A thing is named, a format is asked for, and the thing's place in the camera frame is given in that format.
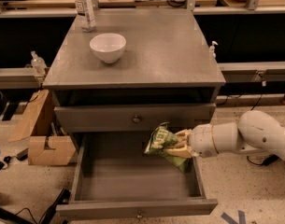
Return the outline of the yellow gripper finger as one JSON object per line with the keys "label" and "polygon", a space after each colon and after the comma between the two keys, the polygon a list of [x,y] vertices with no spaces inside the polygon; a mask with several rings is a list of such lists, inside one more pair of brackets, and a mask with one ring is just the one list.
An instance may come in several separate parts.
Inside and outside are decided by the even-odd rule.
{"label": "yellow gripper finger", "polygon": [[181,138],[182,140],[188,140],[189,135],[191,133],[191,129],[184,129],[176,133],[176,136]]}
{"label": "yellow gripper finger", "polygon": [[186,158],[186,159],[192,157],[192,153],[187,147],[169,148],[165,152],[168,153],[169,155]]}

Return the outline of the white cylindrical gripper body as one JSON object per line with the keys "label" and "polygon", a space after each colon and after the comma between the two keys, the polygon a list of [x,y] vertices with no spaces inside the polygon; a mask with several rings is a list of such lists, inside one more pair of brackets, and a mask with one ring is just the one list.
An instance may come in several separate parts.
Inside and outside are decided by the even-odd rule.
{"label": "white cylindrical gripper body", "polygon": [[189,145],[195,157],[209,158],[215,156],[210,124],[198,125],[189,134]]}

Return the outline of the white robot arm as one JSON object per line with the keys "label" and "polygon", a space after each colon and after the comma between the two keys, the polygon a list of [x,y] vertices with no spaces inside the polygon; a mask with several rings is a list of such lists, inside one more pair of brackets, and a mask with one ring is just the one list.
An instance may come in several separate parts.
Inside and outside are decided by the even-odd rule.
{"label": "white robot arm", "polygon": [[223,152],[274,154],[285,161],[285,127],[268,114],[252,110],[244,113],[238,123],[198,125],[177,133],[179,144],[165,148],[172,156],[208,158]]}

